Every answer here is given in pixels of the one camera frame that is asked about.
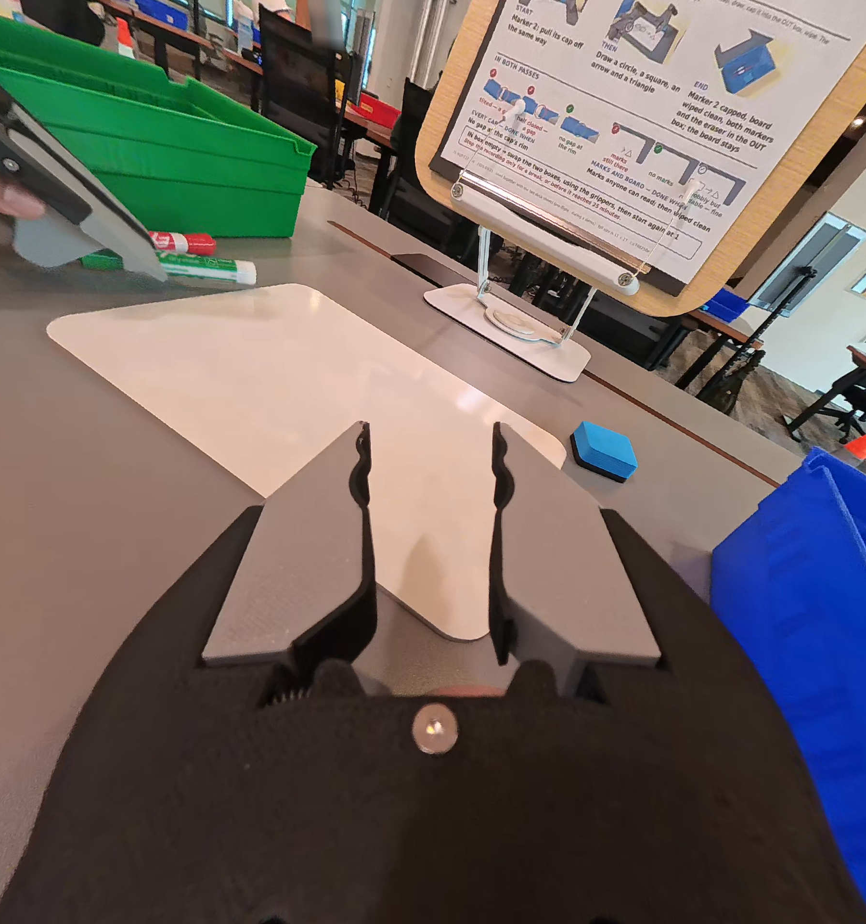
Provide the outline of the blue whiteboard eraser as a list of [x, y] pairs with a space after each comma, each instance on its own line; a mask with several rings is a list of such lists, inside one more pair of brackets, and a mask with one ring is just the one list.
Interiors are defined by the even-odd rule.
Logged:
[[638, 469], [632, 442], [621, 433], [581, 422], [569, 440], [577, 465], [595, 474], [624, 483]]

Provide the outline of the red whiteboard marker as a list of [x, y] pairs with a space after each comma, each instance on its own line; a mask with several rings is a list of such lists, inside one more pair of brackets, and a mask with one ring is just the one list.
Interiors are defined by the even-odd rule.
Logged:
[[156, 250], [213, 257], [218, 250], [215, 238], [205, 233], [148, 232]]

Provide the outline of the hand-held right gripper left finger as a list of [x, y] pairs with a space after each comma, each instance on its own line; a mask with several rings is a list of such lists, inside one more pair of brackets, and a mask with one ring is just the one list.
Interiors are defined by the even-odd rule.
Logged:
[[354, 662], [377, 628], [368, 422], [271, 494], [203, 650], [207, 665]]

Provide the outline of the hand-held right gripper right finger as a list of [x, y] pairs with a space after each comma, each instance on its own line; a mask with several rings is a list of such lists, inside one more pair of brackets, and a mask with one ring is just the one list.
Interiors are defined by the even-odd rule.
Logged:
[[496, 661], [654, 666], [661, 652], [600, 504], [506, 422], [492, 439]]

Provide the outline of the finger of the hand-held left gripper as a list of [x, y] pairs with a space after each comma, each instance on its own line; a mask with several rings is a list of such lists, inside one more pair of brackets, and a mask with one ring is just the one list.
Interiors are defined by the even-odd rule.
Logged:
[[[155, 249], [143, 226], [82, 163], [74, 158], [43, 126], [42, 128], [51, 138], [48, 143], [50, 149], [57, 153], [65, 164], [61, 172], [69, 176], [77, 175], [81, 185], [85, 188], [86, 199], [92, 208], [92, 213], [79, 224], [82, 231], [120, 256], [125, 270], [146, 275], [160, 282], [166, 281], [166, 274], [157, 262]], [[43, 218], [64, 217], [55, 210], [48, 209]]]
[[107, 249], [65, 218], [15, 219], [12, 247], [23, 260], [41, 268], [65, 266]]

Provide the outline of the blue plastic bin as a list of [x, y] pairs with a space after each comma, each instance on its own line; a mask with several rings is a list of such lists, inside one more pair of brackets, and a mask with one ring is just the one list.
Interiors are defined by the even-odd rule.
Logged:
[[792, 729], [866, 900], [866, 474], [812, 450], [714, 549], [710, 598]]

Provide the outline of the small blue storage bin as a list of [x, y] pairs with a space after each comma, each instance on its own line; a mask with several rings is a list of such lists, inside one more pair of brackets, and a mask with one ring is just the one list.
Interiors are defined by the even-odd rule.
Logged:
[[723, 287], [700, 310], [726, 323], [733, 323], [750, 308], [749, 302], [733, 290]]

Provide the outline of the instruction sheet on stand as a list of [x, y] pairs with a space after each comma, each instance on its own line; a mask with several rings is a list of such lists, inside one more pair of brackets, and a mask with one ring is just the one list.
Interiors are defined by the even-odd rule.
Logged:
[[538, 321], [531, 309], [511, 306], [507, 296], [498, 294], [487, 280], [491, 235], [586, 283], [585, 306], [597, 293], [653, 317], [680, 316], [702, 306], [739, 268], [861, 109], [866, 101], [866, 46], [702, 269], [680, 293], [670, 294], [655, 285], [636, 262], [594, 248], [581, 234], [570, 237], [568, 225], [540, 210], [513, 206], [508, 193], [473, 173], [464, 170], [452, 181], [431, 169], [499, 3], [471, 3], [417, 141], [415, 165], [424, 190], [479, 227], [477, 280], [447, 283], [425, 294], [425, 299], [543, 373], [572, 383], [590, 359], [586, 348], [573, 340], [586, 309], [582, 308], [576, 320], [560, 332], [548, 322]]

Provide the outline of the printed instruction sheet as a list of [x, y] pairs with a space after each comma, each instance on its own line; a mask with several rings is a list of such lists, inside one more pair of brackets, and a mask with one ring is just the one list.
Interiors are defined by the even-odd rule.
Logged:
[[864, 2], [501, 2], [430, 167], [678, 294], [866, 46]]

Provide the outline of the green plastic bin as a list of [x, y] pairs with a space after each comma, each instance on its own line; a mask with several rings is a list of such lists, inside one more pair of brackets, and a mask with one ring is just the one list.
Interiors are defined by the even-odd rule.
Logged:
[[0, 85], [147, 230], [294, 234], [314, 145], [193, 78], [0, 17]]

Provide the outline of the white whiteboard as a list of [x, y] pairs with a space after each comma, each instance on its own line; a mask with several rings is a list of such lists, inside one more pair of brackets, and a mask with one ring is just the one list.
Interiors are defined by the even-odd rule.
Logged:
[[492, 437], [559, 440], [318, 290], [288, 283], [69, 314], [48, 337], [267, 497], [370, 426], [377, 580], [453, 641], [487, 629]]

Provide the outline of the black office chair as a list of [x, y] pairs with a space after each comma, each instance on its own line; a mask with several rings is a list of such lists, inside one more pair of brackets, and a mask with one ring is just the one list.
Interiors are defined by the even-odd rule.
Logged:
[[307, 29], [259, 6], [263, 85], [261, 114], [315, 147], [308, 175], [333, 190], [345, 174], [342, 156], [346, 101], [336, 99], [336, 82], [349, 91], [353, 59], [314, 43]]

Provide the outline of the green whiteboard marker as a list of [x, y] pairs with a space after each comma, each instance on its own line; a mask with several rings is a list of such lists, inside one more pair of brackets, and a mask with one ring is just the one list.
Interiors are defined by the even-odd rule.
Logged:
[[[167, 277], [234, 283], [243, 286], [257, 284], [256, 267], [248, 260], [219, 259], [164, 250], [155, 251], [155, 257]], [[117, 271], [125, 268], [122, 258], [110, 250], [83, 256], [80, 258], [80, 264], [94, 271]]]

